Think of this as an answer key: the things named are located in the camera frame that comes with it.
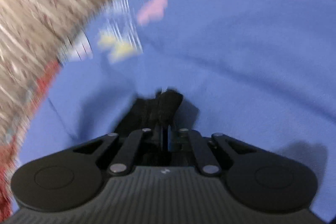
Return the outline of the black pants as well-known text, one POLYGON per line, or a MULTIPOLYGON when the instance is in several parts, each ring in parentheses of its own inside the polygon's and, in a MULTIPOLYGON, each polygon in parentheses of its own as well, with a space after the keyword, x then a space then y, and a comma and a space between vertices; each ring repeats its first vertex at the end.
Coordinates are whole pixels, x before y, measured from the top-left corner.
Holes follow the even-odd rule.
POLYGON ((167 151, 167 130, 173 124, 183 95, 174 89, 158 90, 154 97, 135 97, 131 107, 111 130, 126 140, 133 132, 141 132, 147 149, 167 151))

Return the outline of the blue printed bedsheet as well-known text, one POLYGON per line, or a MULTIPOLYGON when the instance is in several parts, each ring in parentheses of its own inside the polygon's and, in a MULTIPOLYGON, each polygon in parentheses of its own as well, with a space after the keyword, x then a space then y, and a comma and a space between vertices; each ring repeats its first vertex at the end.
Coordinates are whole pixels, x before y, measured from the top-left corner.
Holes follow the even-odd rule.
POLYGON ((22 163, 116 126, 136 96, 175 88, 176 124, 303 162, 335 217, 335 0, 114 0, 85 27, 30 125, 22 163))

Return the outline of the red floral blanket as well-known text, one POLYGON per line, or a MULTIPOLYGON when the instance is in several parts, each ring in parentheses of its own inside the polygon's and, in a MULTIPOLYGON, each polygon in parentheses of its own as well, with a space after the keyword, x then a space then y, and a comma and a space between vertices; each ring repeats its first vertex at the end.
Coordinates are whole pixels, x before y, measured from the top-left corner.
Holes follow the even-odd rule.
POLYGON ((41 77, 37 78, 25 94, 23 114, 17 114, 8 128, 5 136, 1 137, 1 221, 8 219, 12 213, 13 194, 10 181, 18 169, 18 153, 25 140, 30 121, 45 99, 48 90, 62 68, 58 59, 47 64, 41 77))

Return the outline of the floral beige curtain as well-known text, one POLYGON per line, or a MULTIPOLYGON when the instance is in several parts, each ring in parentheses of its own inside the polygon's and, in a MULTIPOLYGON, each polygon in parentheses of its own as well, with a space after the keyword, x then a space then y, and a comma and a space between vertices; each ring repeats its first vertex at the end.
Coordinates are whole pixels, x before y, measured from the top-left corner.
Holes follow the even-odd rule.
POLYGON ((1 0, 1 143, 8 144, 39 78, 105 0, 1 0))

